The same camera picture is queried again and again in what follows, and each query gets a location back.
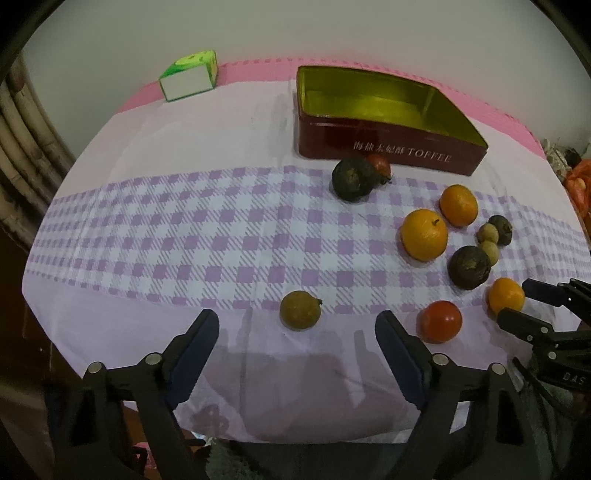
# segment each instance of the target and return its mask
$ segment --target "chinese characters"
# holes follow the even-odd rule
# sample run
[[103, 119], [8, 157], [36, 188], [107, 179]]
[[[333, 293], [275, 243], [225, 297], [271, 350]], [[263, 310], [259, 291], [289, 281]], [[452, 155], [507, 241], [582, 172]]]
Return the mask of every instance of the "chinese characters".
[[353, 150], [376, 153], [391, 153], [394, 155], [407, 155], [409, 157], [414, 156], [417, 158], [426, 158], [428, 160], [440, 161], [444, 163], [449, 163], [449, 161], [452, 159], [451, 155], [447, 155], [445, 153], [440, 152], [434, 152], [431, 150], [425, 150], [423, 148], [401, 147], [390, 144], [384, 145], [382, 143], [380, 143], [379, 145], [375, 145], [372, 142], [356, 141], [353, 144]]

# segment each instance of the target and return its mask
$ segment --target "table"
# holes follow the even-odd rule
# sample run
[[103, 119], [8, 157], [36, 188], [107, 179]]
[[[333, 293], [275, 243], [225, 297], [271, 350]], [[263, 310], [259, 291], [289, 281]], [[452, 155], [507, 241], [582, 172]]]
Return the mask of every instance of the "table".
[[[35, 240], [23, 292], [81, 375], [93, 361], [122, 367], [162, 351], [202, 308], [213, 308], [220, 338], [191, 398], [176, 410], [183, 428], [244, 442], [403, 442], [418, 411], [379, 350], [377, 312], [391, 309], [414, 334], [424, 306], [453, 300], [464, 326], [452, 341], [430, 345], [433, 352], [475, 368], [513, 356], [526, 361], [528, 345], [488, 316], [485, 288], [461, 293], [449, 284], [446, 258], [473, 244], [494, 213], [512, 221], [515, 236], [487, 285], [500, 276], [590, 281], [591, 258], [564, 189], [524, 126], [401, 72], [393, 73], [433, 83], [456, 102], [488, 153], [471, 177], [394, 166], [392, 185], [344, 209], [326, 194], [335, 162], [294, 151], [299, 64], [389, 71], [264, 59], [222, 65], [215, 90], [173, 103], [147, 86], [64, 180]], [[413, 209], [437, 208], [453, 183], [475, 192], [479, 218], [452, 229], [446, 253], [419, 265], [400, 250], [397, 228]], [[347, 232], [359, 228], [365, 236], [352, 242]], [[314, 258], [320, 266], [306, 264]], [[319, 323], [305, 332], [277, 318], [278, 301], [297, 287], [324, 300]], [[557, 330], [578, 324], [570, 312], [533, 301], [524, 311]], [[459, 406], [454, 428], [467, 409]]]

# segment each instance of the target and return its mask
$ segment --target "tangerine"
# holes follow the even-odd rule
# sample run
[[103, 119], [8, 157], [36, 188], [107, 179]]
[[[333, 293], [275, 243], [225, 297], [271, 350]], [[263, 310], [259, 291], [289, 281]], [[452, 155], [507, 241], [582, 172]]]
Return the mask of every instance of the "tangerine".
[[437, 213], [421, 208], [409, 213], [404, 219], [400, 237], [411, 257], [428, 262], [445, 251], [447, 225]]
[[488, 304], [495, 315], [504, 308], [520, 312], [525, 304], [525, 293], [515, 280], [498, 278], [488, 291]]
[[478, 216], [478, 202], [464, 185], [446, 188], [439, 198], [439, 208], [449, 223], [457, 227], [470, 225]]

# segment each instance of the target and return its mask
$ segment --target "small cardboard box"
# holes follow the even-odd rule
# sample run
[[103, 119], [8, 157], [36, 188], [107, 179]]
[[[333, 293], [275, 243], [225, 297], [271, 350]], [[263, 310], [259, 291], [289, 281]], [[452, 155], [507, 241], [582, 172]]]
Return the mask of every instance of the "small cardboard box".
[[213, 50], [178, 59], [158, 79], [167, 102], [211, 90], [217, 81], [217, 58]]

